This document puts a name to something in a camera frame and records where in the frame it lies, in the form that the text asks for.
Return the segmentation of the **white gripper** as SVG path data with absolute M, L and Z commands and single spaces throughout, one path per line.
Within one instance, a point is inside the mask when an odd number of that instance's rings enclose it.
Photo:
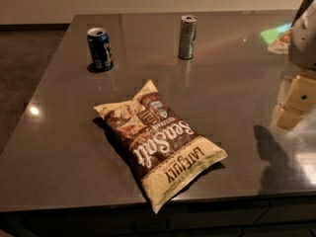
M 302 0 L 291 25 L 289 60 L 311 69 L 280 83 L 273 124 L 294 129 L 316 106 L 316 0 Z

